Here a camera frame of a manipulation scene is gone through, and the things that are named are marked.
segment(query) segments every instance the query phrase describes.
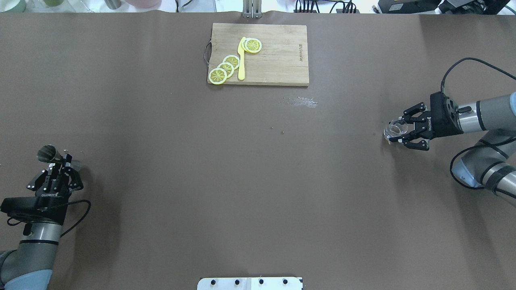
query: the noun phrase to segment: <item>table surface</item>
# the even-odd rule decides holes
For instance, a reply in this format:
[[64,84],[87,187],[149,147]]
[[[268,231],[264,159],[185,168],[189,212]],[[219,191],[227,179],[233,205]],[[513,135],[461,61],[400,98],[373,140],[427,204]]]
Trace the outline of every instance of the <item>table surface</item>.
[[[207,84],[214,22],[307,25],[310,86]],[[49,289],[259,275],[317,290],[516,288],[515,209],[448,173],[482,133],[429,152],[382,139],[458,59],[515,72],[515,30],[480,15],[2,15],[0,198],[30,196],[44,144],[83,159],[72,200],[93,207],[61,240]],[[466,103],[516,83],[466,62],[446,88]],[[21,232],[0,227],[0,249]]]

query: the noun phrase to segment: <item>lemon slice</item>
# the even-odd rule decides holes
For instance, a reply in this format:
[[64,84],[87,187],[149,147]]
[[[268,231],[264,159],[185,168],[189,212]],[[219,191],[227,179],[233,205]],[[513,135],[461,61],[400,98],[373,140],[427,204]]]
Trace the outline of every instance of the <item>lemon slice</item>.
[[221,68],[226,71],[226,74],[228,75],[228,78],[230,78],[233,73],[235,72],[235,69],[233,68],[233,65],[229,62],[223,62],[217,66],[218,68]]
[[244,50],[248,53],[257,53],[262,50],[262,42],[257,38],[248,38],[244,41]]
[[240,66],[240,59],[236,55],[228,55],[222,62],[229,62],[233,66],[234,70],[238,69]]
[[214,85],[220,85],[224,83],[226,79],[228,79],[228,74],[221,68],[212,69],[208,74],[209,82]]

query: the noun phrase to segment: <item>wooden cutting board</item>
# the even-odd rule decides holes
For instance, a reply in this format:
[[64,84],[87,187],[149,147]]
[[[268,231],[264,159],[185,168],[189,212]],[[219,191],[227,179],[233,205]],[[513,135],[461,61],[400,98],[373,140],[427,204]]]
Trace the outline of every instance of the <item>wooden cutting board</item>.
[[242,37],[258,38],[262,50],[245,54],[246,78],[238,69],[224,85],[308,86],[308,41],[305,25],[214,23],[209,69],[236,55]]

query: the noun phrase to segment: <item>white background surface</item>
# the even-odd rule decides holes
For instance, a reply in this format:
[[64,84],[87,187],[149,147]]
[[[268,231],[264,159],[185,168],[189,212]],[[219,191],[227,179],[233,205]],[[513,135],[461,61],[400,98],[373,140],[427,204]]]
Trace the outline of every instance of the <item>white background surface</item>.
[[[57,7],[47,7],[43,0],[26,0],[26,12],[144,12],[149,10],[161,10],[166,12],[175,12],[174,0],[162,0],[158,5],[151,8],[136,8],[125,3],[122,0],[122,7],[116,10],[107,8],[104,0],[65,0],[65,3]],[[183,5],[188,0],[180,0],[180,5]],[[360,13],[374,13],[372,5],[377,4],[378,0],[355,0]],[[267,11],[283,11],[293,12],[295,8],[295,0],[262,0],[262,12]],[[321,13],[328,13],[333,6],[332,2],[319,0],[319,9]],[[509,6],[516,9],[516,0],[511,0]],[[342,4],[337,4],[335,9],[341,9]],[[242,11],[242,0],[192,0],[192,2],[185,6],[180,12],[223,12],[223,11]],[[513,13],[507,9],[502,9],[499,14],[512,15]]]

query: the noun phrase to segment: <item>glass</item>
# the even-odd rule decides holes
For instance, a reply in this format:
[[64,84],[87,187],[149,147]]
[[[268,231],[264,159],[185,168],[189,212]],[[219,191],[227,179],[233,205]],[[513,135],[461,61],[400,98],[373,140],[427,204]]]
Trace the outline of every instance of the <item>glass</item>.
[[409,125],[405,120],[392,120],[383,131],[383,137],[388,141],[389,138],[399,137],[409,131]]

